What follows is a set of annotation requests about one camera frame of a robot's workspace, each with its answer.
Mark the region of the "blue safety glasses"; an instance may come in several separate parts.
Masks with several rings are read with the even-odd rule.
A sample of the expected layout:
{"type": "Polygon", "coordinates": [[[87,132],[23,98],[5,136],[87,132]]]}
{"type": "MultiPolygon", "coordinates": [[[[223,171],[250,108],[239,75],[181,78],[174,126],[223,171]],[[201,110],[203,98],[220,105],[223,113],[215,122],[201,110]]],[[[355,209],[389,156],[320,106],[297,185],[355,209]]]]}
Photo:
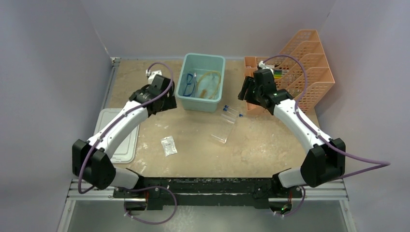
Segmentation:
{"type": "Polygon", "coordinates": [[[186,86],[183,91],[184,97],[191,97],[195,91],[196,73],[188,73],[186,76],[186,86]]]}

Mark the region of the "teal plastic bin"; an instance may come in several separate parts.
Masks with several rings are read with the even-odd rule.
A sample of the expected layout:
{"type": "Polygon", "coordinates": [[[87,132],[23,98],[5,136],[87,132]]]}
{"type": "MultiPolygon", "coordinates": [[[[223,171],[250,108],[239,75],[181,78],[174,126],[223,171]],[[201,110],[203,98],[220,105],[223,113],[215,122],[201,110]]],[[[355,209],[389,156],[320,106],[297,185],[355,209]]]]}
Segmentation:
{"type": "Polygon", "coordinates": [[[182,108],[214,112],[222,98],[225,57],[188,53],[184,57],[176,86],[182,108]]]}

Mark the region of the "amber rubber tubing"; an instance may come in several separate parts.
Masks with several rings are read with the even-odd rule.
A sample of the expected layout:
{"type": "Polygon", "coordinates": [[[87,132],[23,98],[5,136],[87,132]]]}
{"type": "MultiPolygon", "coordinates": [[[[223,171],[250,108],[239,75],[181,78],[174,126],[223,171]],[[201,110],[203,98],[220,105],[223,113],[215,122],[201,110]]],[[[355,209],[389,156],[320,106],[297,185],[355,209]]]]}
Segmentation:
{"type": "Polygon", "coordinates": [[[209,71],[204,73],[196,82],[195,97],[215,100],[221,85],[221,73],[209,71]]]}

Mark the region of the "white plastic bin lid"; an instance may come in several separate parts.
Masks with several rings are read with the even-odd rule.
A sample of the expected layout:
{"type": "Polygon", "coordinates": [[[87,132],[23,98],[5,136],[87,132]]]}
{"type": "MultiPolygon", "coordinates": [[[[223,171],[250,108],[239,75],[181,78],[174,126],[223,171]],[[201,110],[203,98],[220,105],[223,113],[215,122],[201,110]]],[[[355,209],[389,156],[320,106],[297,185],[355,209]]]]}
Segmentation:
{"type": "MultiPolygon", "coordinates": [[[[102,109],[96,122],[94,134],[101,131],[120,111],[121,108],[102,109]]],[[[126,164],[133,161],[135,158],[138,132],[139,126],[134,128],[133,131],[118,146],[111,158],[111,162],[113,164],[126,164]]]]}

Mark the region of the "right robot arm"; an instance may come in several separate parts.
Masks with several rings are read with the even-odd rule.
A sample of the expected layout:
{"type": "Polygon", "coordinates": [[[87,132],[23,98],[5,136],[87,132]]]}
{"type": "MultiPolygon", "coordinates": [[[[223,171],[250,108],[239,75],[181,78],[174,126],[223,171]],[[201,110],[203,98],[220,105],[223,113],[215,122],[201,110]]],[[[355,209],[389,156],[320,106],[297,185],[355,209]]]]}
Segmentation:
{"type": "Polygon", "coordinates": [[[300,167],[273,175],[272,192],[279,197],[291,187],[317,187],[338,179],[345,173],[345,143],[322,132],[296,104],[285,89],[277,89],[273,73],[259,69],[244,79],[238,99],[266,109],[279,119],[297,138],[306,152],[300,167]]]}

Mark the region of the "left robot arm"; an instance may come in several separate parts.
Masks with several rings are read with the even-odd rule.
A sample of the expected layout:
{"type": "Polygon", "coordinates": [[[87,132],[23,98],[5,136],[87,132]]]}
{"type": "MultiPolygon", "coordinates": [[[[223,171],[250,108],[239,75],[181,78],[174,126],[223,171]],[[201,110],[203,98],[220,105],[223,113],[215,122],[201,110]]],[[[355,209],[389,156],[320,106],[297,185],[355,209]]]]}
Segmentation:
{"type": "Polygon", "coordinates": [[[111,158],[125,138],[142,122],[156,113],[175,109],[174,81],[165,78],[153,81],[131,94],[128,101],[101,131],[72,146],[72,172],[78,177],[78,191],[82,181],[93,188],[125,188],[133,198],[144,193],[140,175],[134,171],[116,168],[111,158]]]}

